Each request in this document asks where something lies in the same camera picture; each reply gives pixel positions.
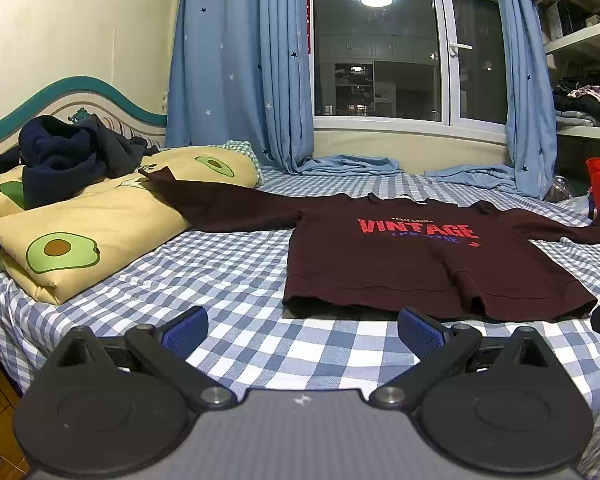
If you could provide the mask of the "maroon vintage print sweatshirt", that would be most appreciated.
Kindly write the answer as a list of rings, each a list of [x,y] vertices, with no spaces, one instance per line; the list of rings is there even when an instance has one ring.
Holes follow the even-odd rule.
[[[529,322],[580,318],[596,304],[539,242],[600,244],[600,214],[573,228],[484,200],[290,197],[182,181],[169,169],[147,185],[197,231],[289,231],[283,302],[296,313],[413,308],[438,320]]]

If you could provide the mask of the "dark navy clothes pile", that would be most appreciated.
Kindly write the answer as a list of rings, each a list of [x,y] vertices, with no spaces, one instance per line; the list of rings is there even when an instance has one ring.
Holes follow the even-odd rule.
[[[0,174],[22,168],[24,209],[68,200],[102,179],[126,176],[143,158],[159,151],[139,136],[128,139],[115,132],[95,114],[74,124],[50,115],[27,122],[18,144],[0,155]]]

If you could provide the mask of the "white shelf with clothes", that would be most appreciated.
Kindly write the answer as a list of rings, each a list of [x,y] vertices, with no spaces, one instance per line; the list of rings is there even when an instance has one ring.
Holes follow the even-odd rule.
[[[557,129],[600,140],[600,0],[532,0],[550,69]]]

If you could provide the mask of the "clear plastic bag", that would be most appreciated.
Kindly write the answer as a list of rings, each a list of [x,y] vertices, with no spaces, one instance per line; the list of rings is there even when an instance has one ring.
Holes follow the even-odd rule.
[[[556,174],[544,200],[550,203],[559,203],[576,196],[577,191],[572,184],[565,177]]]

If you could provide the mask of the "yellow avocado print pillow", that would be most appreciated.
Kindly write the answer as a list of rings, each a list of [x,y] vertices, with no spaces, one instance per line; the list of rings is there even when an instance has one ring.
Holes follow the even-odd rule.
[[[181,234],[183,217],[144,185],[145,174],[162,168],[181,180],[258,183],[245,155],[189,146],[146,156],[132,174],[94,183],[70,200],[24,209],[16,167],[0,174],[0,269],[33,299],[62,304]]]

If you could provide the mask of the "right blue star curtain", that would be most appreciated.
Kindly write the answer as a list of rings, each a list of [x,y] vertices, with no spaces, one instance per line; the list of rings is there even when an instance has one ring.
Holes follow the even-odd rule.
[[[505,133],[512,163],[460,165],[426,175],[542,200],[553,183],[557,132],[540,19],[532,0],[498,0],[498,5],[507,90]]]

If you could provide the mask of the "blue star curtain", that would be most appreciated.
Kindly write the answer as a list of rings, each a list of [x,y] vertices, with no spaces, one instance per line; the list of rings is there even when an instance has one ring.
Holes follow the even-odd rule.
[[[166,146],[227,141],[287,174],[399,171],[387,157],[314,157],[306,0],[180,0]]]
[[[498,0],[498,5],[507,90],[505,133],[512,163],[460,165],[426,175],[542,200],[553,183],[557,132],[540,19],[532,0]]]

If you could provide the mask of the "green checkered pillow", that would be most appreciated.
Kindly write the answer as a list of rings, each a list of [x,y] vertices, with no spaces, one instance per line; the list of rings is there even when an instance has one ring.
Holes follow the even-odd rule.
[[[258,183],[256,184],[256,187],[258,188],[264,183],[263,172],[259,159],[257,158],[256,153],[253,151],[253,148],[249,141],[229,140],[222,144],[221,148],[225,148],[226,150],[233,151],[248,157],[250,159],[250,162],[253,163],[254,169],[257,173]]]

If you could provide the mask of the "teal wavy headboard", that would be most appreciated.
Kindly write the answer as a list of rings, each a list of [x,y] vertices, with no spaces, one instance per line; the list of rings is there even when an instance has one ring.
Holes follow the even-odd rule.
[[[143,138],[151,146],[163,146],[166,115],[148,112],[105,81],[71,76],[49,84],[0,119],[0,155],[18,143],[21,128],[36,116],[79,122],[93,114],[128,139]]]

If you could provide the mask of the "left blue star curtain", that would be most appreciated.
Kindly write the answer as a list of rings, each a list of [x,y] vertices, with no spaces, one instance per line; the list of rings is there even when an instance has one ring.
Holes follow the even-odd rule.
[[[399,171],[387,157],[314,157],[306,0],[180,0],[166,146],[227,141],[287,174]]]

